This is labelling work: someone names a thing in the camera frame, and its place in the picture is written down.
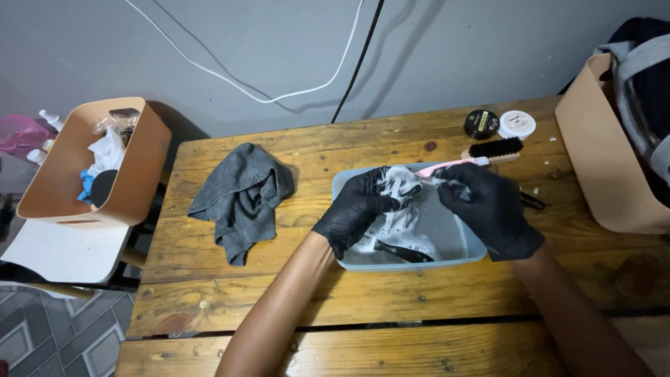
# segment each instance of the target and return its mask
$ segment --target tiled floor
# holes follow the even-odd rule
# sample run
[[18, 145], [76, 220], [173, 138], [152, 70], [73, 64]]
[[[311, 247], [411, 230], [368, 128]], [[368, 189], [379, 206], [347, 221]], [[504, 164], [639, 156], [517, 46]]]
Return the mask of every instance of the tiled floor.
[[0, 289], [0, 359], [9, 377], [114, 375], [134, 294], [62, 300], [27, 287]]

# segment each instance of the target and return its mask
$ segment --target gloved hand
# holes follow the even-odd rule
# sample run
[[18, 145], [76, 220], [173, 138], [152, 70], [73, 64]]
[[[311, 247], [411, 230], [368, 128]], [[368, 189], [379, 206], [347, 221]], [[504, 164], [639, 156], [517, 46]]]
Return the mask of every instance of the gloved hand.
[[[520, 260], [533, 256], [544, 236], [523, 217], [519, 185], [487, 169], [465, 163], [431, 174], [447, 180], [438, 187], [443, 206], [455, 213], [488, 248], [491, 260]], [[467, 186], [470, 199], [460, 195]]]
[[400, 209], [398, 200], [379, 195], [377, 181], [388, 169], [388, 166], [383, 166], [349, 178], [330, 208], [312, 228], [328, 240], [338, 260], [342, 260], [344, 252], [360, 241], [377, 216]]

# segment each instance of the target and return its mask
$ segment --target gray wall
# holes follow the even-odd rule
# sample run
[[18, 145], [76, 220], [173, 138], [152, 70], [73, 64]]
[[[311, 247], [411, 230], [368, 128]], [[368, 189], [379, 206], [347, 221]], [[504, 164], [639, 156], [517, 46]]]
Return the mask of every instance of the gray wall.
[[[358, 0], [134, 3], [196, 62], [276, 97], [333, 75]], [[185, 61], [122, 0], [3, 0], [0, 115], [139, 95], [164, 104], [177, 140], [328, 123], [376, 4], [363, 4], [329, 87], [262, 104]], [[338, 120], [556, 94], [634, 16], [670, 19], [670, 1], [389, 0]]]

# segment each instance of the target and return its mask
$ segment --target forearm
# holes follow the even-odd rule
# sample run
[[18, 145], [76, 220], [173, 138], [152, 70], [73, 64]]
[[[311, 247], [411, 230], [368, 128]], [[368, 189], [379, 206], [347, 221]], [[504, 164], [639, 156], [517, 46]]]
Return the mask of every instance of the forearm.
[[653, 376], [577, 282], [542, 246], [512, 262], [575, 376]]
[[328, 241], [309, 232], [235, 331], [216, 377], [273, 374], [295, 324], [334, 260]]

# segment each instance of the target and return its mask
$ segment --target wooden table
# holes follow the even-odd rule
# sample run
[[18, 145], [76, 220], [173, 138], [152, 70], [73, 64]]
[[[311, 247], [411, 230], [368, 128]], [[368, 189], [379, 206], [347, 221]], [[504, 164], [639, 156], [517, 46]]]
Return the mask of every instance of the wooden table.
[[[527, 193], [538, 190], [536, 196], [547, 208], [527, 209], [527, 219], [546, 235], [559, 261], [600, 308], [618, 313], [670, 306], [667, 238], [612, 233], [592, 219], [553, 116], [558, 101], [559, 97], [547, 97], [483, 106], [497, 114], [526, 111], [537, 122], [522, 156], [493, 169], [517, 180]], [[457, 160], [473, 142], [464, 135], [462, 124], [477, 108], [183, 143], [127, 335], [235, 330], [328, 208], [335, 173], [365, 166]], [[212, 169], [243, 142], [262, 146], [289, 166], [297, 192], [276, 210], [277, 237], [255, 245], [246, 266], [231, 267], [223, 249], [214, 245], [214, 224], [188, 219], [186, 211]], [[296, 335], [293, 349], [289, 347], [284, 366], [290, 375], [311, 376], [357, 371], [561, 374], [562, 366], [542, 322], [497, 323], [499, 319], [493, 318], [524, 319], [536, 312], [506, 262], [492, 263], [485, 258], [453, 268], [396, 273], [347, 272], [335, 265], [298, 325], [357, 330], [313, 333], [305, 329], [306, 333]], [[448, 326], [367, 329], [380, 327], [371, 323], [403, 321]], [[458, 325], [461, 323], [477, 324]], [[653, 328], [658, 334], [668, 323], [666, 317], [615, 322], [631, 329], [624, 332], [627, 337], [634, 337], [640, 327]], [[206, 374], [216, 367], [216, 354], [227, 339], [126, 341], [117, 375], [142, 371], [176, 376], [178, 364], [199, 365]], [[667, 347], [666, 339], [645, 347]]]

